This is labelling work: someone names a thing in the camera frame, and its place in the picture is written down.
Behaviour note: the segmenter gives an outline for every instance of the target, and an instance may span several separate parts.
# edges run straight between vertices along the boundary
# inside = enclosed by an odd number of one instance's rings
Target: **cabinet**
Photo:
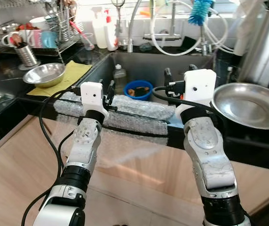
[[[70,132],[62,123],[45,122],[51,133],[62,131],[60,138]],[[243,207],[253,213],[269,203],[269,169],[232,164]],[[34,117],[0,147],[0,226],[20,225],[25,208],[52,185],[56,171],[56,157]],[[103,130],[89,187],[188,226],[200,225],[203,217],[191,160],[183,150]]]

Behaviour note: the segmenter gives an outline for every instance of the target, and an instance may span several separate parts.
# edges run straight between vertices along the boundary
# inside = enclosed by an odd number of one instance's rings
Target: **stainless steel sink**
[[[198,68],[212,69],[210,56],[167,56],[163,54],[146,54],[146,53],[110,53],[100,63],[95,65],[89,74],[78,82],[84,81],[98,82],[103,79],[104,91],[110,81],[113,79],[114,66],[122,65],[127,71],[128,81],[147,80],[154,87],[164,85],[164,69],[169,67],[175,81],[183,80],[183,74],[189,69],[189,64],[194,64]],[[161,102],[154,96],[150,101]]]

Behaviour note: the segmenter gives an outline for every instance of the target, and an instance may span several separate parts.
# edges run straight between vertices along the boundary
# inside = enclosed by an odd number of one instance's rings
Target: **blue bowl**
[[[129,89],[135,89],[137,87],[149,87],[149,92],[147,94],[145,94],[144,96],[140,96],[140,97],[132,97],[128,94],[128,90]],[[152,93],[152,89],[153,89],[153,85],[148,82],[148,81],[145,81],[145,80],[136,80],[136,81],[132,81],[130,83],[128,83],[123,91],[124,91],[124,94],[134,100],[147,100],[148,97],[150,96],[150,94]]]

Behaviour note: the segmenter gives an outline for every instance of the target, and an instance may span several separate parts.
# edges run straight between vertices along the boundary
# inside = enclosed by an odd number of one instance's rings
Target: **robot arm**
[[[223,139],[209,117],[193,118],[184,125],[184,148],[202,203],[205,226],[250,226],[240,205],[233,167],[223,150]]]
[[[208,106],[215,80],[216,74],[212,70],[186,72],[184,99]],[[204,225],[250,226],[249,218],[240,205],[235,173],[224,153],[220,131],[205,110],[179,105],[175,113],[184,124],[184,149],[193,163],[193,173],[204,205]]]
[[[80,86],[85,117],[73,133],[73,146],[62,175],[54,183],[34,226],[84,226],[87,185],[96,163],[100,132],[108,112],[103,106],[101,83]]]

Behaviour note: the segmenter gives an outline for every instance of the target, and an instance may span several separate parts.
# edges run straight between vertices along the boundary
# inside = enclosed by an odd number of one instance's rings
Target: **dish soap bottle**
[[[114,71],[114,80],[116,82],[115,94],[124,94],[123,89],[127,85],[126,71],[121,65],[116,65]]]
[[[92,25],[97,46],[99,48],[106,48],[106,39],[104,34],[105,18],[101,12],[96,13],[96,18],[93,19]]]
[[[118,48],[118,39],[116,37],[116,32],[115,32],[116,26],[111,21],[111,17],[109,16],[109,10],[107,9],[104,12],[107,14],[106,24],[104,26],[104,34],[105,34],[107,49],[109,51],[115,51]]]

